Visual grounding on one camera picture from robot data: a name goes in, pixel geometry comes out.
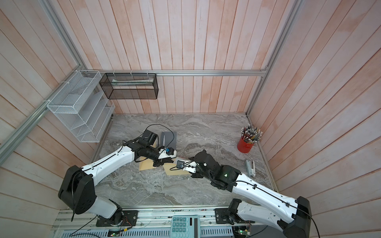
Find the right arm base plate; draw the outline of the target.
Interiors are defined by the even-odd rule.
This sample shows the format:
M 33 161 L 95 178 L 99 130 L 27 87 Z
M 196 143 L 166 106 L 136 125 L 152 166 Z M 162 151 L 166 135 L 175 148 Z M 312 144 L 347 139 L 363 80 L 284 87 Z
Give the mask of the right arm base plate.
M 238 217 L 238 215 L 234 214 L 233 212 L 229 211 L 228 208 L 216 208 L 214 209 L 215 213 L 215 221 L 217 224 L 243 224 L 243 223 L 255 223 L 255 221 L 250 220 L 242 220 Z

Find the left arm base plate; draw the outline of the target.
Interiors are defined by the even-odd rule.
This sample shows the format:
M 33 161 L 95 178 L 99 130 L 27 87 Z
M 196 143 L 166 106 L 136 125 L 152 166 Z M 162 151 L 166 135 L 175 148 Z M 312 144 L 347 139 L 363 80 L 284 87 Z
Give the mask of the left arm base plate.
M 111 218 L 100 216 L 96 227 L 134 227 L 137 224 L 138 213 L 138 210 L 117 210 Z

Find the yellow envelope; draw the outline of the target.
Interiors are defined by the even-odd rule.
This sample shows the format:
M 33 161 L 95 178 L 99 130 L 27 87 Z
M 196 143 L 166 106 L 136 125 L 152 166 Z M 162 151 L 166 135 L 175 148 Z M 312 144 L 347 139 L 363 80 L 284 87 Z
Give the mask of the yellow envelope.
M 177 169 L 178 158 L 174 159 L 173 163 L 165 163 L 163 165 L 166 175 L 177 176 L 177 175 L 190 175 L 190 172 L 184 171 L 183 169 Z
M 153 160 L 143 157 L 142 161 L 139 162 L 139 171 L 154 169 Z

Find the grey envelope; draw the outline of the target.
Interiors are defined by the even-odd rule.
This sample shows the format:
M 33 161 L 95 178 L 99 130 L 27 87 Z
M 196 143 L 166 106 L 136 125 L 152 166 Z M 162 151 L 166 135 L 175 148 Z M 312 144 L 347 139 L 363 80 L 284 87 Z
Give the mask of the grey envelope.
M 159 145 L 164 147 L 170 147 L 176 150 L 177 146 L 177 133 L 176 132 L 162 132 L 159 139 Z

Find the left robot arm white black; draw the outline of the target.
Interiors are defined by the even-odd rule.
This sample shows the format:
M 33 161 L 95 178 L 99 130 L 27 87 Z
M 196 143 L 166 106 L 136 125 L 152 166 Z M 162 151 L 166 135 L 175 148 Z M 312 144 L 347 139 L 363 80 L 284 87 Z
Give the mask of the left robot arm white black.
M 83 167 L 71 166 L 58 192 L 73 214 L 92 213 L 105 219 L 111 226 L 123 224 L 125 215 L 119 204 L 96 195 L 95 187 L 109 174 L 131 162 L 140 163 L 145 159 L 153 161 L 154 167 L 172 163 L 177 152 L 171 147 L 157 147 L 153 144 L 158 135 L 145 130 L 135 139 L 123 141 L 115 152 Z

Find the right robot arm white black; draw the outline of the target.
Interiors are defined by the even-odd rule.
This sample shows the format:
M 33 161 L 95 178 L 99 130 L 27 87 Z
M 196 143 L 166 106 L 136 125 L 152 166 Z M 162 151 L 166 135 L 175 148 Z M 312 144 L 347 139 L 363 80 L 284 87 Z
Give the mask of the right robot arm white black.
M 254 202 L 233 199 L 227 210 L 231 222 L 258 222 L 280 230 L 287 238 L 310 236 L 312 215 L 306 198 L 295 199 L 277 193 L 232 166 L 219 165 L 205 150 L 190 160 L 195 163 L 193 177 L 206 178 L 212 186 Z

